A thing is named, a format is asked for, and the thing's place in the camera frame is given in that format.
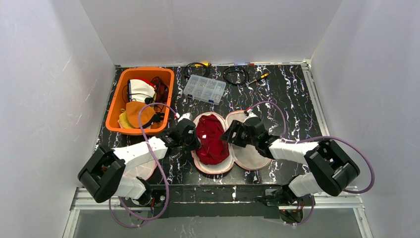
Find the plastic organizer box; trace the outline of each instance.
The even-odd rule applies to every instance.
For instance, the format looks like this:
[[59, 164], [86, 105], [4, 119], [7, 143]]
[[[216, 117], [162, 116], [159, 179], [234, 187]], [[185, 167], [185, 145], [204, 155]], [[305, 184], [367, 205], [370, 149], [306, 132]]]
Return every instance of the plastic organizer box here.
[[184, 94], [187, 98], [219, 105], [225, 87], [226, 82], [193, 74], [185, 86]]

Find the red fabric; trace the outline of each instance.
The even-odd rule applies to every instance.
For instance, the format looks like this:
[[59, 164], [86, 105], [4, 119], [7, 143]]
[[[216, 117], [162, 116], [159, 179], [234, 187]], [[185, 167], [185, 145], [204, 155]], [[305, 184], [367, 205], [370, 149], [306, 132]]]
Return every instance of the red fabric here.
[[217, 165], [229, 156], [227, 143], [219, 139], [223, 133], [223, 126], [215, 115], [202, 116], [199, 119], [197, 135], [202, 146], [196, 153], [201, 163]]
[[159, 77], [154, 77], [151, 82], [155, 88], [156, 88], [156, 99], [155, 102], [157, 103], [166, 103], [168, 101], [168, 94], [169, 89], [168, 86], [166, 86], [162, 79]]

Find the orange basket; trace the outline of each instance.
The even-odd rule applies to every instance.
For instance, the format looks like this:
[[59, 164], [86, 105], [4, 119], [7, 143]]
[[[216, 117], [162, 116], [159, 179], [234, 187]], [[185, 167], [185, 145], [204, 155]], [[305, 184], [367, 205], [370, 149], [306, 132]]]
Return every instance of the orange basket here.
[[[121, 109], [125, 109], [125, 102], [128, 102], [127, 93], [124, 92], [124, 86], [128, 84], [129, 79], [133, 78], [144, 78], [151, 81], [154, 77], [160, 77], [162, 82], [166, 84], [169, 89], [167, 105], [170, 106], [173, 83], [175, 81], [175, 75], [172, 70], [167, 68], [157, 67], [142, 67], [142, 68], [129, 68], [123, 71], [121, 74], [114, 96], [112, 98], [111, 107], [109, 108], [108, 116], [106, 117], [106, 128], [109, 131], [119, 132], [126, 135], [141, 135], [142, 131], [137, 128], [120, 128], [118, 124], [118, 117], [121, 114]], [[165, 116], [163, 121], [154, 123], [152, 128], [145, 129], [146, 135], [156, 135], [166, 128], [168, 123], [169, 108], [164, 108]]]

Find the black marbled table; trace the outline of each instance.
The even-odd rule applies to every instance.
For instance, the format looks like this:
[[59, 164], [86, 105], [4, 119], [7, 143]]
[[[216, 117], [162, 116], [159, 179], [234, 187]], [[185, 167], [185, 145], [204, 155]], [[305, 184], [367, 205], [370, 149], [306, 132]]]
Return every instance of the black marbled table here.
[[[227, 67], [210, 67], [209, 78], [223, 80], [221, 73], [225, 68]], [[193, 117], [196, 117], [203, 112], [216, 112], [225, 117], [232, 111], [246, 109], [257, 102], [273, 101], [284, 110], [288, 128], [286, 135], [289, 139], [305, 139], [321, 135], [302, 67], [299, 64], [245, 66], [251, 79], [266, 72], [269, 72], [270, 75], [267, 80], [253, 83], [249, 87], [227, 84], [226, 90], [228, 93], [222, 98], [218, 106], [187, 99], [183, 94], [183, 89], [187, 83], [183, 76], [184, 67], [169, 67], [169, 69], [175, 73], [171, 106], [180, 115], [190, 112]], [[105, 127], [109, 106], [123, 70], [124, 68], [116, 70], [115, 81], [98, 136], [98, 144], [105, 144], [110, 148], [124, 147], [144, 140], [142, 136], [110, 132]], [[203, 71], [203, 67], [192, 67], [192, 74], [202, 75]], [[268, 128], [270, 133], [280, 135], [283, 129], [280, 112], [277, 112], [270, 105], [260, 105], [253, 112], [262, 118], [265, 127]], [[174, 125], [173, 115], [170, 118], [169, 126], [172, 126]], [[180, 149], [172, 150], [166, 158], [160, 160], [160, 163], [163, 166], [169, 184], [188, 185], [191, 187], [247, 184], [255, 185], [252, 187], [256, 187], [258, 185], [286, 184], [293, 176], [303, 174], [307, 169], [306, 166], [294, 162], [273, 160], [267, 167], [258, 171], [247, 171], [235, 164], [232, 170], [227, 173], [206, 175], [196, 169], [191, 153]], [[159, 170], [155, 170], [148, 182], [150, 184], [163, 184]]]

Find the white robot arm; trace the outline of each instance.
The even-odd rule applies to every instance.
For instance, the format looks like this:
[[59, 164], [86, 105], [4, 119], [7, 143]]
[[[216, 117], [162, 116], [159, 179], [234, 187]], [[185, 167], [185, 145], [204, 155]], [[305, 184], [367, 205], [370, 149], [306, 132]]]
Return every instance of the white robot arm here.
[[[184, 114], [175, 128], [169, 128], [148, 142], [158, 159], [163, 159], [168, 149], [182, 146], [185, 150], [200, 148], [191, 114]], [[78, 179], [96, 202], [104, 202], [112, 196], [147, 200], [151, 189], [143, 178], [130, 178], [124, 174], [153, 160], [147, 142], [122, 148], [110, 149], [100, 145], [79, 172]]]
[[291, 204], [307, 194], [326, 192], [338, 196], [359, 174], [359, 167], [334, 140], [297, 143], [269, 135], [261, 120], [245, 111], [244, 122], [234, 120], [221, 140], [246, 147], [254, 145], [264, 157], [307, 165], [310, 173], [299, 175], [276, 194], [279, 203]]

